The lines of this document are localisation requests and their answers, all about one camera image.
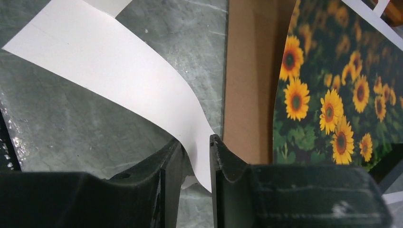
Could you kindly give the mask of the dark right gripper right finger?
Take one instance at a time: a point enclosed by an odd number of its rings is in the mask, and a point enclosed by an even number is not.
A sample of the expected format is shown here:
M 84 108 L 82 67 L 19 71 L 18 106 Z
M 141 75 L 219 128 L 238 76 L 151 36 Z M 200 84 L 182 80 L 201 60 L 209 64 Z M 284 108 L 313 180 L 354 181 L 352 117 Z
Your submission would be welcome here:
M 210 136 L 216 228 L 390 228 L 367 171 L 350 165 L 248 164 Z

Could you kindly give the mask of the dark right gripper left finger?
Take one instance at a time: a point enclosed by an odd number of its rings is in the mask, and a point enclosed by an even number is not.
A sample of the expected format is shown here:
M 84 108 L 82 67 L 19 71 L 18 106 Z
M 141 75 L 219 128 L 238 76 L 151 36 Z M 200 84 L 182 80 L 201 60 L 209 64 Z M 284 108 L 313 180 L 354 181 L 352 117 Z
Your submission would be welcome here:
M 109 179 L 86 172 L 2 172 L 3 228 L 173 228 L 184 153 L 177 140 Z

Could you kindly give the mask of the sunflower photo print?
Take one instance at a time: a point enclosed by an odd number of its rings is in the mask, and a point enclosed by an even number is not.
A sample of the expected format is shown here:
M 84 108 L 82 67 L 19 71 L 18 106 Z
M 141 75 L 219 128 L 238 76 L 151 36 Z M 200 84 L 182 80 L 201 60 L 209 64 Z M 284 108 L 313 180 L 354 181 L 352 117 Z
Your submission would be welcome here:
M 274 108 L 274 163 L 371 170 L 402 141 L 403 51 L 341 0 L 298 0 Z

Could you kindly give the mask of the white mat board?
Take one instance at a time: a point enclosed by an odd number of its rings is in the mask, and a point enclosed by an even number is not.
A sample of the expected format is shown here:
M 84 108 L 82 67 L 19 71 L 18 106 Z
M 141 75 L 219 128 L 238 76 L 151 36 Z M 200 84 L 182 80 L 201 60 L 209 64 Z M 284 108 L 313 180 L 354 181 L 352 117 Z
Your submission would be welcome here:
M 23 171 L 108 178 L 177 139 L 210 189 L 230 0 L 3 0 L 0 103 Z M 359 0 L 342 0 L 403 50 Z

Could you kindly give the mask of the brown backing board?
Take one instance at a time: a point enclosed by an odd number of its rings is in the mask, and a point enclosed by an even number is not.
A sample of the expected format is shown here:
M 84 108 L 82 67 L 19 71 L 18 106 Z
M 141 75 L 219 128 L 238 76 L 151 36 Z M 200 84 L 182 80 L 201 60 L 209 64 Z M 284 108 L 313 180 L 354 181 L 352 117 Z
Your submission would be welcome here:
M 273 163 L 273 114 L 294 0 L 228 3 L 222 138 L 247 163 Z

